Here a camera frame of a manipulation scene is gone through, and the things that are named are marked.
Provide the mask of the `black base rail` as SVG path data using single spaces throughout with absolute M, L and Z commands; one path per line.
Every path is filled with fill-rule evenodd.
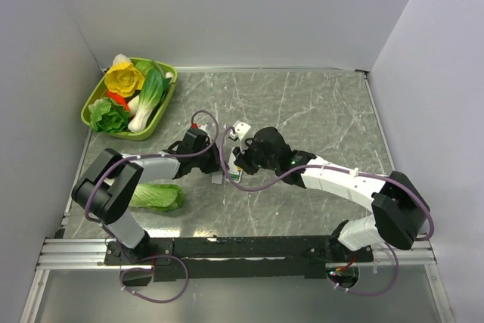
M 325 279 L 328 266 L 373 261 L 369 246 L 353 252 L 327 235 L 151 238 L 135 252 L 111 241 L 104 258 L 106 266 L 152 268 L 155 282 L 185 277 Z

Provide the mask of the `white remote control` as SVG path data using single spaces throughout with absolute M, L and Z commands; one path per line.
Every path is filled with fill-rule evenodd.
M 241 182 L 244 171 L 239 166 L 235 165 L 236 157 L 234 155 L 234 149 L 235 148 L 232 148 L 231 151 L 230 151 L 228 162 L 227 162 L 227 169 L 228 169 L 228 174 L 230 175 L 230 177 L 236 183 L 239 183 L 239 182 Z

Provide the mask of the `white toy vegetable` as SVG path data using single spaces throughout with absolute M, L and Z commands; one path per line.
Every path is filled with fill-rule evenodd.
M 129 57 L 125 56 L 124 54 L 118 54 L 114 57 L 112 66 L 118 66 L 120 64 L 131 64 L 132 61 Z

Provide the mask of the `grey battery cover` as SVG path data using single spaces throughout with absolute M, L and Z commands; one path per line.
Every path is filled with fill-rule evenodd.
M 211 177 L 211 182 L 213 184 L 220 185 L 223 181 L 223 173 L 222 172 L 214 172 Z

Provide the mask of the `toy bok choy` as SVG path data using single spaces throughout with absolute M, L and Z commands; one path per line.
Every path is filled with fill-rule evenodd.
M 128 124 L 129 131 L 142 132 L 146 128 L 150 115 L 161 101 L 164 89 L 162 73 L 159 70 L 151 69 L 146 75 L 139 94 L 138 110 Z

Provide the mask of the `red toy pepper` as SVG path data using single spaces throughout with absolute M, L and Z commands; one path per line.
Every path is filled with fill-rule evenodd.
M 121 105 L 127 112 L 130 111 L 128 103 L 126 102 L 125 98 L 121 95 L 118 95 L 115 92 L 111 92 L 106 90 L 105 95 L 111 99 L 112 101 L 116 102 L 117 104 Z

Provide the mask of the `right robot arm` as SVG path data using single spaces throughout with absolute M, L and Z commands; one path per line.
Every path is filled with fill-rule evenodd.
M 248 124 L 238 122 L 228 129 L 228 137 L 239 144 L 231 155 L 234 165 L 245 173 L 270 170 L 278 181 L 333 194 L 370 213 L 341 222 L 330 235 L 327 248 L 339 261 L 373 244 L 410 250 L 420 240 L 423 225 L 430 223 L 430 208 L 402 172 L 379 175 L 339 166 L 292 149 L 275 127 L 252 133 Z

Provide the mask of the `yellow toy cabbage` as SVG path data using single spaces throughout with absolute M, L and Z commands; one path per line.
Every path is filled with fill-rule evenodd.
M 104 77 L 107 90 L 124 98 L 131 97 L 136 91 L 140 91 L 144 81 L 144 75 L 131 62 L 113 65 Z

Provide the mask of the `green plastic basket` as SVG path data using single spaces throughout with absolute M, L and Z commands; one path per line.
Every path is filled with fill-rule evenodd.
M 93 132 L 143 141 L 160 123 L 177 75 L 168 64 L 118 54 L 86 101 L 81 119 Z

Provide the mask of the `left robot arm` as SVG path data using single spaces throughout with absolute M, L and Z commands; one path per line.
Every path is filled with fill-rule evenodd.
M 182 140 L 155 154 L 104 149 L 75 184 L 71 198 L 84 209 L 87 220 L 117 239 L 128 261 L 139 264 L 148 258 L 151 248 L 148 232 L 129 212 L 135 189 L 143 182 L 180 179 L 192 169 L 211 174 L 220 167 L 216 143 L 205 130 L 191 127 Z

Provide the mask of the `loose green cabbage leaf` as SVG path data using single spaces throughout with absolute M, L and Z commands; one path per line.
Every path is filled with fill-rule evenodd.
M 181 208 L 184 202 L 184 192 L 178 185 L 139 184 L 132 195 L 129 206 L 168 212 Z

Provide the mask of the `green toy lettuce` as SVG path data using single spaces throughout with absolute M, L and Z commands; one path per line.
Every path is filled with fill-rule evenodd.
M 107 97 L 102 97 L 88 106 L 89 125 L 94 132 L 116 134 L 124 132 L 129 124 L 129 112 Z

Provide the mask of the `aluminium frame rail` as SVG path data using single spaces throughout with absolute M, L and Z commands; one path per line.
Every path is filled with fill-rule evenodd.
M 104 267 L 103 239 L 45 239 L 36 270 L 90 270 Z

